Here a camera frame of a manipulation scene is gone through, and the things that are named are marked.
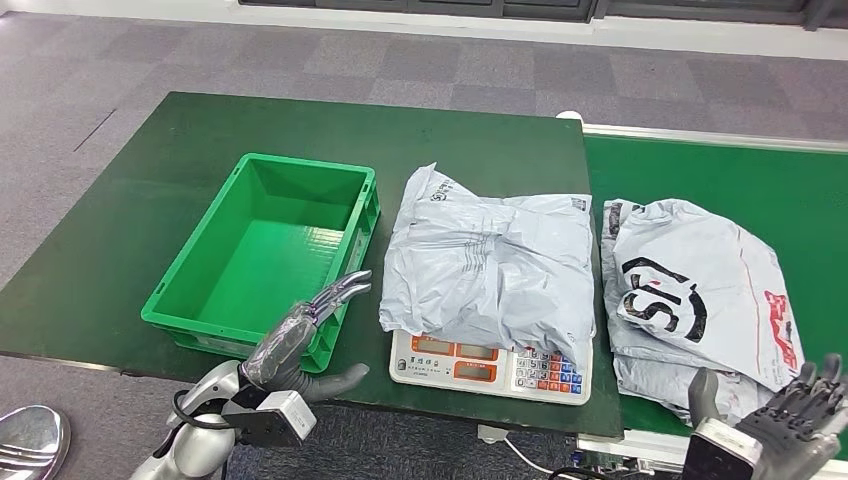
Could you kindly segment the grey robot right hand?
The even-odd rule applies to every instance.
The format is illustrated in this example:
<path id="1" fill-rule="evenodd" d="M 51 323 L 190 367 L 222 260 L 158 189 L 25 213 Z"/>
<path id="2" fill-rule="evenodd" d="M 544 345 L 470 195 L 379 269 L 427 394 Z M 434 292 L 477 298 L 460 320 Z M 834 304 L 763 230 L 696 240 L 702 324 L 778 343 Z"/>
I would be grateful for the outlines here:
<path id="1" fill-rule="evenodd" d="M 843 359 L 806 362 L 797 377 L 737 424 L 718 414 L 717 374 L 701 368 L 688 388 L 690 416 L 684 479 L 810 479 L 841 449 L 847 427 Z"/>

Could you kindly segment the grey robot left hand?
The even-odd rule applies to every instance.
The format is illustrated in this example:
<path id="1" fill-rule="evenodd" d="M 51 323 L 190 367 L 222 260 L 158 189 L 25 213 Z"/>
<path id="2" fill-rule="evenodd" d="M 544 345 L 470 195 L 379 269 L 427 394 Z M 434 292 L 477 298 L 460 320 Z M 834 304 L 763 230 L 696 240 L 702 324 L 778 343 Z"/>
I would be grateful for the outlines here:
<path id="1" fill-rule="evenodd" d="M 311 300 L 296 303 L 241 363 L 241 375 L 265 392 L 296 391 L 308 403 L 357 387 L 370 371 L 367 365 L 357 363 L 341 374 L 312 377 L 302 370 L 300 358 L 332 314 L 353 297 L 370 291 L 371 277 L 370 270 L 349 273 Z"/>

